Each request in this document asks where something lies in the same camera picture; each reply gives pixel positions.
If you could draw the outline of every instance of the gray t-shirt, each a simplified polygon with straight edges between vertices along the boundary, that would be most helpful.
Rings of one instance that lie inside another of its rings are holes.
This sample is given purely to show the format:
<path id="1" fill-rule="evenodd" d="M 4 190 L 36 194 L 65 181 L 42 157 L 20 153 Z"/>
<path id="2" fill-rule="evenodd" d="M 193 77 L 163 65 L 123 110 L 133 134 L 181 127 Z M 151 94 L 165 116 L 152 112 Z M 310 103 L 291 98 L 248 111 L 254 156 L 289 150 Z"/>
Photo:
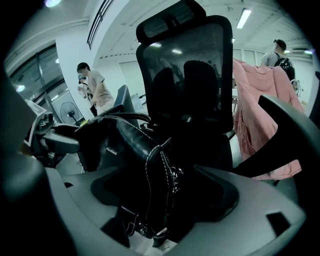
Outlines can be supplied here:
<path id="1" fill-rule="evenodd" d="M 281 58 L 287 58 L 287 56 L 284 54 L 278 54 Z M 274 51 L 268 51 L 261 59 L 261 66 L 274 67 L 278 60 L 279 58 Z"/>

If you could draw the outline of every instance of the backpack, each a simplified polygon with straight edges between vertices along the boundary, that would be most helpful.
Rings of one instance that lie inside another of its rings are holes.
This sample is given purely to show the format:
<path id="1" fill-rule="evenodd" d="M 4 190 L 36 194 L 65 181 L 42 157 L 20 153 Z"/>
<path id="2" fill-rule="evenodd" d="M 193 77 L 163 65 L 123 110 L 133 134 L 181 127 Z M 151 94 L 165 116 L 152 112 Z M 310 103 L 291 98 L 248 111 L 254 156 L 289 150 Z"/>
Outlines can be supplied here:
<path id="1" fill-rule="evenodd" d="M 280 55 L 275 52 L 275 54 L 278 56 L 277 62 L 274 64 L 274 66 L 280 66 L 288 76 L 289 80 L 292 81 L 295 79 L 296 73 L 295 68 L 292 65 L 291 61 L 288 58 L 282 58 Z"/>

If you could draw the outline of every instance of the beige shirt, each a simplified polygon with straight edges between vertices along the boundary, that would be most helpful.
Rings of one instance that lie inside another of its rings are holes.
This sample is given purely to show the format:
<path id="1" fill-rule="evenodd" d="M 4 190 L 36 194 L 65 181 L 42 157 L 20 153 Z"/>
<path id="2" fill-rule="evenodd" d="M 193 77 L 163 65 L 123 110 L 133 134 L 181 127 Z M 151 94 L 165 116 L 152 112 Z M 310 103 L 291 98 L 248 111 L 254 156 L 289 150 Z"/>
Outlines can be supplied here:
<path id="1" fill-rule="evenodd" d="M 105 78 L 97 70 L 91 70 L 90 75 L 88 76 L 88 86 L 93 95 L 96 95 L 96 105 L 98 107 L 104 106 L 107 102 L 114 102 L 110 91 L 107 89 L 105 83 Z"/>

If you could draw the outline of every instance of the pink coat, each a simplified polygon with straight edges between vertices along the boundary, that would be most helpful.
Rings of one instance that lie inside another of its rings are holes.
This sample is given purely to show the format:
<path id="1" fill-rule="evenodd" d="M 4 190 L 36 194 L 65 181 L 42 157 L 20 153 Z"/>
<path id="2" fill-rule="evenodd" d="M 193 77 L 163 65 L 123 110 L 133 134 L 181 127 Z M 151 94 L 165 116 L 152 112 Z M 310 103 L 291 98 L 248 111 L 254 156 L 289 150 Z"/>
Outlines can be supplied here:
<path id="1" fill-rule="evenodd" d="M 273 95 L 291 104 L 300 112 L 303 112 L 303 109 L 287 74 L 279 66 L 257 67 L 233 59 L 233 76 L 238 91 L 234 130 L 238 137 L 242 159 L 246 160 L 265 145 L 278 128 L 276 122 L 259 106 L 260 95 Z M 255 179 L 282 180 L 300 171 L 299 161 L 294 160 Z"/>

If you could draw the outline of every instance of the electric fan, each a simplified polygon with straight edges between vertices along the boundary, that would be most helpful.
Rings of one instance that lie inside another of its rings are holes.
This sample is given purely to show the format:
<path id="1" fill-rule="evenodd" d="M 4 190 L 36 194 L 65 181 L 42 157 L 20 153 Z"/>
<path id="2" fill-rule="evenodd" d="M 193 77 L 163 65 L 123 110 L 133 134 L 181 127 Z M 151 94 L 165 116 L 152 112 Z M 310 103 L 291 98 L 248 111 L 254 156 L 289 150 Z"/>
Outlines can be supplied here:
<path id="1" fill-rule="evenodd" d="M 77 120 L 79 120 L 79 111 L 75 104 L 67 101 L 64 102 L 60 107 L 60 116 L 65 124 L 77 125 Z"/>

